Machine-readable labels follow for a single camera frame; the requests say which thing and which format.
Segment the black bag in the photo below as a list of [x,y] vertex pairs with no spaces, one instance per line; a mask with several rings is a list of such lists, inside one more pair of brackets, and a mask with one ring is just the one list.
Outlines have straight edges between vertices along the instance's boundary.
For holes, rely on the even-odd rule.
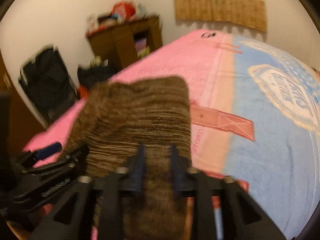
[[19,84],[49,124],[78,99],[66,66],[53,48],[45,49],[21,68]]
[[117,69],[110,64],[108,66],[100,65],[89,69],[78,67],[79,83],[88,90],[91,90],[96,82],[106,81],[116,73]]

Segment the blue handle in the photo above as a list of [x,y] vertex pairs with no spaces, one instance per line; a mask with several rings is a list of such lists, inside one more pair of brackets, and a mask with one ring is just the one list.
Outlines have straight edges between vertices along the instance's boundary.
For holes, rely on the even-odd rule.
[[60,152],[61,150],[62,150],[61,143],[56,142],[44,149],[37,150],[37,153],[35,154],[35,160],[37,161],[44,160],[45,158],[48,158],[49,156],[55,154],[56,152]]
[[173,192],[176,196],[179,196],[183,191],[185,174],[179,166],[179,152],[175,144],[170,146],[170,168]]
[[142,192],[142,181],[143,181],[143,173],[144,173],[144,165],[145,165],[145,146],[140,144],[138,147],[138,154],[136,156],[136,162],[131,171],[131,176],[133,178],[133,188],[137,195]]

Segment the bed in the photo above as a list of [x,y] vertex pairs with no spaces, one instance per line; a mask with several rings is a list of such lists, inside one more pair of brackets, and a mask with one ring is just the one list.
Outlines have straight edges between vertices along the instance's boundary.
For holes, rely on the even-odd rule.
[[[249,193],[286,238],[297,236],[320,200],[317,73],[267,44],[197,30],[110,82],[169,75],[183,77],[189,87],[193,166],[249,182]],[[85,99],[75,103],[24,150],[65,145],[84,105]]]

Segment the wooden door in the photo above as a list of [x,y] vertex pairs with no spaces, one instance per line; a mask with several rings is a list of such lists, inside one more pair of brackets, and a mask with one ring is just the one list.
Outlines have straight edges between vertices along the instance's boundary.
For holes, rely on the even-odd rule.
[[26,143],[37,133],[44,131],[39,121],[25,105],[13,86],[5,68],[0,51],[0,90],[8,90],[11,94],[9,110],[9,137],[7,151],[9,155],[21,152]]

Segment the white wall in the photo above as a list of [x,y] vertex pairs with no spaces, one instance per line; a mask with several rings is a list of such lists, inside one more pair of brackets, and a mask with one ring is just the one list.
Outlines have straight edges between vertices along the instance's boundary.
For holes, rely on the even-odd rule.
[[285,50],[309,66],[320,69],[320,35],[299,0],[266,0],[267,33],[233,25],[176,21],[173,0],[139,0],[150,12],[157,12],[163,20],[164,44],[199,28],[208,28],[254,38]]
[[46,44],[58,46],[73,81],[78,64],[93,58],[85,39],[86,18],[110,11],[120,0],[15,0],[0,22],[0,49],[18,93],[37,112],[18,84],[21,65]]

